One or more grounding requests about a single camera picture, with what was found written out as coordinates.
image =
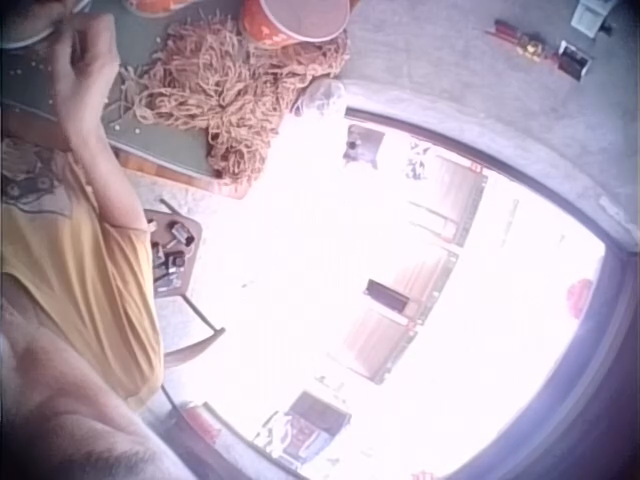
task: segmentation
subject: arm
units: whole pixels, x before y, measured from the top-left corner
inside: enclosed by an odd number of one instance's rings
[[[78,46],[80,52],[73,51]],[[73,62],[72,56],[80,57]],[[111,15],[76,15],[62,27],[52,52],[58,121],[93,188],[102,219],[146,230],[144,210],[116,160],[100,117],[120,58]]]

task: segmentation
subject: plastic bag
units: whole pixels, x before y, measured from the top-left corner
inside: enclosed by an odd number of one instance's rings
[[[314,80],[293,108],[297,117],[343,118],[347,111],[344,85],[333,78]]]

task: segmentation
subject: hand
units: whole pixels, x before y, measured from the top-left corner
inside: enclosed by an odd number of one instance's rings
[[[104,135],[100,117],[119,65],[112,15],[77,14],[62,26],[52,52],[53,93],[72,148]]]

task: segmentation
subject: pile of string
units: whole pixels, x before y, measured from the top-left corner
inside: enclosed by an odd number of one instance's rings
[[[321,44],[263,49],[229,18],[173,25],[148,67],[122,69],[121,100],[142,123],[206,131],[214,177],[250,182],[299,94],[313,79],[335,76],[347,47],[343,33]]]

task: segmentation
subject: yellow t-shirt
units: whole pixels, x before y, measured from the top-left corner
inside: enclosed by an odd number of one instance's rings
[[[71,155],[3,140],[2,272],[132,408],[158,390],[149,233],[102,221]]]

